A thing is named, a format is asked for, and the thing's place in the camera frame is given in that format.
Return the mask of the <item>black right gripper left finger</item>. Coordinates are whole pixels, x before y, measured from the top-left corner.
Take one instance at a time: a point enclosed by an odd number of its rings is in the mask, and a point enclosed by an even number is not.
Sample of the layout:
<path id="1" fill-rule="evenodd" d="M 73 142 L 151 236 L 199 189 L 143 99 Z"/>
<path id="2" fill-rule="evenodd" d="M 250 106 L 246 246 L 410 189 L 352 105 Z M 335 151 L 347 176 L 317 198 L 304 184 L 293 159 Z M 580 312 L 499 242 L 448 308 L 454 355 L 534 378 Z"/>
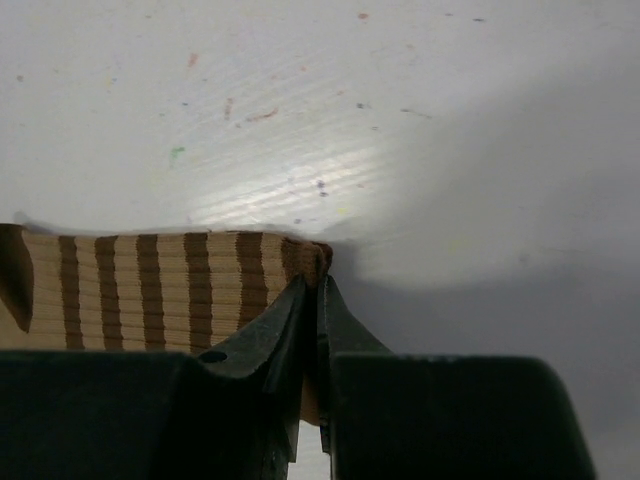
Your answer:
<path id="1" fill-rule="evenodd" d="M 198 357 L 222 389 L 231 426 L 264 426 L 289 461 L 297 455 L 305 302 L 298 275 L 262 314 Z"/>

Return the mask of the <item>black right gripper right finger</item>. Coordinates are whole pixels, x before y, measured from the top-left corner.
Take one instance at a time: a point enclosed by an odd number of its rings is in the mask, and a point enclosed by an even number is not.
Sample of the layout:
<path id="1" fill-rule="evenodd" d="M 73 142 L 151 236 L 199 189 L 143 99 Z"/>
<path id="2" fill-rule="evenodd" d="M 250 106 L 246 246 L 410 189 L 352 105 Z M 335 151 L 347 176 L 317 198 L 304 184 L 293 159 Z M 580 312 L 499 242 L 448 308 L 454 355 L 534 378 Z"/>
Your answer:
<path id="1" fill-rule="evenodd" d="M 333 277 L 317 293 L 318 411 L 329 455 L 385 452 L 393 421 L 388 350 L 348 310 Z"/>

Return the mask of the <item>brown striped sock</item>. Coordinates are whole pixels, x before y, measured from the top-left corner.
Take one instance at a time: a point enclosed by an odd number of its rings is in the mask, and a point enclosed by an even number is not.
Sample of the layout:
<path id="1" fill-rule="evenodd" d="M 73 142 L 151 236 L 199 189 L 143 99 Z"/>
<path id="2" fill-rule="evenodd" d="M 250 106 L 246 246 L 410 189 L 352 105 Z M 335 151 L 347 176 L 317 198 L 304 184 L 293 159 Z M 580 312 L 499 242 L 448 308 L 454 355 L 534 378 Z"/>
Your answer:
<path id="1" fill-rule="evenodd" d="M 55 235 L 3 224 L 1 346 L 197 355 L 294 278 L 317 286 L 332 257 L 327 244 L 277 233 Z"/>

